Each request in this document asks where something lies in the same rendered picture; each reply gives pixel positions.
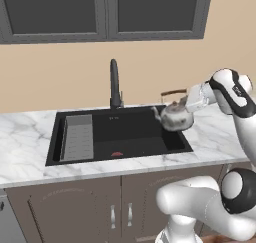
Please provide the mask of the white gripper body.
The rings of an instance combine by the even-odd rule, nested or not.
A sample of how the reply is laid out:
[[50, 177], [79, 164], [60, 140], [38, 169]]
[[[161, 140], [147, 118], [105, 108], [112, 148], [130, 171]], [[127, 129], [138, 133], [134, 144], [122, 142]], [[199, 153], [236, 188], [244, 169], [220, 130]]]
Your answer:
[[209, 98], [207, 97], [205, 90], [205, 83], [197, 84], [190, 88], [185, 104], [185, 108], [189, 113], [194, 113], [208, 105]]

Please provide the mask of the black sink basin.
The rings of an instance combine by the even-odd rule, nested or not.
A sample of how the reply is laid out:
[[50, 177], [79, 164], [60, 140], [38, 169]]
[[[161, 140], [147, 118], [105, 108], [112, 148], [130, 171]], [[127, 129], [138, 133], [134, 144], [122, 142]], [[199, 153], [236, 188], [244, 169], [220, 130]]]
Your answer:
[[[186, 153], [192, 150], [182, 132], [169, 132], [155, 119], [152, 106], [116, 110], [80, 110], [58, 112], [55, 117], [46, 164], [48, 166], [115, 159]], [[61, 161], [64, 123], [67, 116], [91, 115], [94, 159]], [[112, 157], [113, 152], [123, 156]]]

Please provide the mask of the brown base cabinet door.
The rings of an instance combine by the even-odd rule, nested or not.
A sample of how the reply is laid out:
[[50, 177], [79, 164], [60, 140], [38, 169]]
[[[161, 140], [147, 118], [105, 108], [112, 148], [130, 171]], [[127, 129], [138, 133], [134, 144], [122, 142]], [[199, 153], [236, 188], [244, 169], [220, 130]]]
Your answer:
[[121, 243], [120, 189], [118, 177], [106, 177], [13, 187], [6, 193], [27, 243]]
[[[154, 243], [167, 225], [168, 216], [156, 204], [157, 190], [169, 183], [195, 176], [219, 181], [222, 166], [204, 166], [122, 177], [122, 243]], [[132, 226], [127, 226], [128, 203], [132, 203]]]

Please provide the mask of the grey sink drain rack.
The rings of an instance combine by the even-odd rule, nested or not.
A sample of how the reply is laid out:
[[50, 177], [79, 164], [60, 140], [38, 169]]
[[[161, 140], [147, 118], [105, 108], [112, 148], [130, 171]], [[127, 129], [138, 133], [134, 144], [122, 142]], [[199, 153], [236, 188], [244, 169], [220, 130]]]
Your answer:
[[61, 148], [61, 161], [94, 159], [93, 121], [91, 115], [67, 116]]

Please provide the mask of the black tap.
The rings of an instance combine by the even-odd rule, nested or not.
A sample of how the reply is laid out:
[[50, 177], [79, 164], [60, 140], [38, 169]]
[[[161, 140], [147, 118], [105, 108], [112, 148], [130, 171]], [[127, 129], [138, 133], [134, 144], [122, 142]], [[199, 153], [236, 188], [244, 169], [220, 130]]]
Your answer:
[[115, 59], [110, 61], [110, 108], [118, 109], [123, 107], [122, 91], [119, 89], [118, 65]]

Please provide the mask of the grey dishwasher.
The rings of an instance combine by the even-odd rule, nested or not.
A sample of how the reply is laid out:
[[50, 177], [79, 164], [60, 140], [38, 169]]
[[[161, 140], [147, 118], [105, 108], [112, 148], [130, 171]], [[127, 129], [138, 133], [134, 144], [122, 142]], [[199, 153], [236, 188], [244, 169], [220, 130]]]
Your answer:
[[3, 189], [0, 189], [0, 243], [27, 243]]

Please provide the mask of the grey glass wall cabinet door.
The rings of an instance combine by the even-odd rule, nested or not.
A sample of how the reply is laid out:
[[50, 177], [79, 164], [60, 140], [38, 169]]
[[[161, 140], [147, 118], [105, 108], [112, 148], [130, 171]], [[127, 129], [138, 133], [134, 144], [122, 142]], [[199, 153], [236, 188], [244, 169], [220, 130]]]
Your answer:
[[104, 0], [0, 0], [0, 43], [104, 41]]
[[203, 39], [211, 0], [107, 0], [111, 41]]

